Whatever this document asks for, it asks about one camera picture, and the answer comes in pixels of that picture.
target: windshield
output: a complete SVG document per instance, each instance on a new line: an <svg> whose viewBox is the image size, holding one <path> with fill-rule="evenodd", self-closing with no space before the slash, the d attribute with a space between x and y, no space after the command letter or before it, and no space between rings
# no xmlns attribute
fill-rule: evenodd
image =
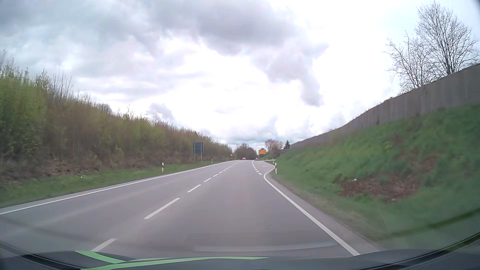
<svg viewBox="0 0 480 270"><path fill-rule="evenodd" d="M480 233L479 12L0 1L1 256L407 259L462 243Z"/></svg>

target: sky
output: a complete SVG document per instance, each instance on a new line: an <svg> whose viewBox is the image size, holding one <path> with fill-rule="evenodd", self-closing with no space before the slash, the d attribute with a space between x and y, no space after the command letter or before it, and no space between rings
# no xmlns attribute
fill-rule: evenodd
<svg viewBox="0 0 480 270"><path fill-rule="evenodd" d="M480 37L475 1L440 0ZM386 40L427 1L0 0L0 48L31 74L231 146L291 143L399 92Z"/></svg>

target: grass verge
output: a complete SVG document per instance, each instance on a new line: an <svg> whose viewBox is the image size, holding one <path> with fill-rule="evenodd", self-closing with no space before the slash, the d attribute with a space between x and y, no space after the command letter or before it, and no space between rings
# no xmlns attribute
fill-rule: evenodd
<svg viewBox="0 0 480 270"><path fill-rule="evenodd" d="M93 171L82 175L62 175L34 178L18 182L0 183L0 208L85 190L121 184L143 178L154 177L211 165L211 161L194 164L165 165L148 169L112 169Z"/></svg>
<svg viewBox="0 0 480 270"><path fill-rule="evenodd" d="M386 248L448 245L480 227L479 115L440 110L291 149L276 178Z"/></svg>

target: road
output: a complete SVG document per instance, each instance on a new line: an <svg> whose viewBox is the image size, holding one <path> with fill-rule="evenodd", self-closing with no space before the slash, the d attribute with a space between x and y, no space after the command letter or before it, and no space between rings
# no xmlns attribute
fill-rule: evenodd
<svg viewBox="0 0 480 270"><path fill-rule="evenodd" d="M0 240L28 252L347 257L376 247L235 160L0 209Z"/></svg>

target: tree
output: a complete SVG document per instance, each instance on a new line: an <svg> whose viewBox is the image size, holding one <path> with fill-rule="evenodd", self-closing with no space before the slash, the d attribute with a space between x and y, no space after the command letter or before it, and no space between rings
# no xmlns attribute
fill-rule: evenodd
<svg viewBox="0 0 480 270"><path fill-rule="evenodd" d="M276 150L282 149L283 143L278 140L268 139L265 141L265 148L267 152L275 152Z"/></svg>
<svg viewBox="0 0 480 270"><path fill-rule="evenodd" d="M421 5L415 36L396 45L389 39L388 54L394 63L388 71L398 75L401 93L480 62L471 28L436 1Z"/></svg>
<svg viewBox="0 0 480 270"><path fill-rule="evenodd" d="M235 149L234 155L236 159L246 158L254 160L257 157L257 151L248 146L248 144L242 143Z"/></svg>

